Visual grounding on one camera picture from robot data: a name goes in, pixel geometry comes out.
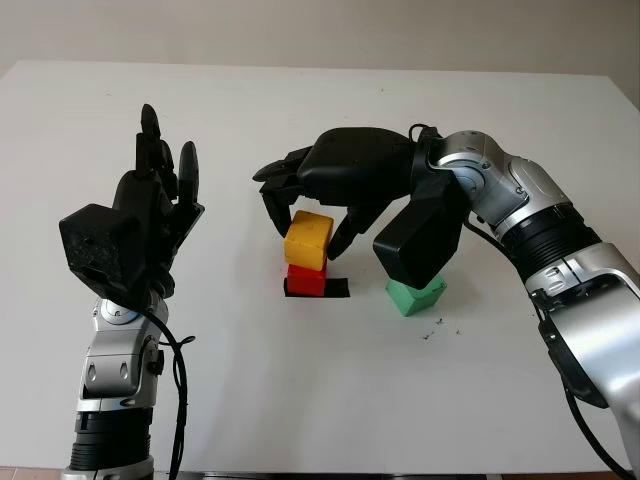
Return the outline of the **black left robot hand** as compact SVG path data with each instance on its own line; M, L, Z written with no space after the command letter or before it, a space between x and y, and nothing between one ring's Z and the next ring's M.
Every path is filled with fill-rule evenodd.
M141 267L133 286L169 298L175 291L170 273L175 256L205 210L198 202L199 162L195 144L188 141L174 164L151 105L142 106L140 124L135 168L121 178L113 207L141 227Z

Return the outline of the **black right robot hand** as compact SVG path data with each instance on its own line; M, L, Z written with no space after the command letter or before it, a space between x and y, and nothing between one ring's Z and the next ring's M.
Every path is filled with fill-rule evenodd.
M375 127L339 127L322 133L313 145L289 152L254 175L259 193L281 236L292 223L290 206L304 197L346 216L327 246L334 260L356 236L365 233L396 199L409 194L414 143L399 133Z

